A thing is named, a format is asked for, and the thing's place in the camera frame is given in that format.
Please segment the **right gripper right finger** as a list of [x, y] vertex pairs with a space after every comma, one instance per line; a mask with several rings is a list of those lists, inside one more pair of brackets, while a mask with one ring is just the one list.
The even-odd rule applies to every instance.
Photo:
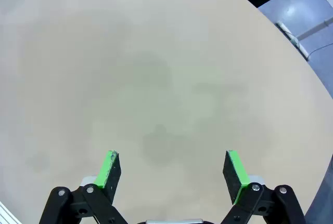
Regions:
[[292, 187], [278, 185], [272, 190], [252, 182], [234, 150], [226, 151], [223, 175], [233, 206], [222, 223], [248, 223], [253, 215], [266, 223], [306, 223]]

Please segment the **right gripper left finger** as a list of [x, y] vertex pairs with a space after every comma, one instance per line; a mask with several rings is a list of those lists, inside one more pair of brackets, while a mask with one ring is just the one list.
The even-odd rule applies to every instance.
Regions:
[[93, 182], [74, 191], [66, 187], [51, 190], [39, 223], [80, 223], [87, 217], [93, 217], [96, 223], [126, 223], [113, 206], [120, 176], [119, 154], [108, 151]]

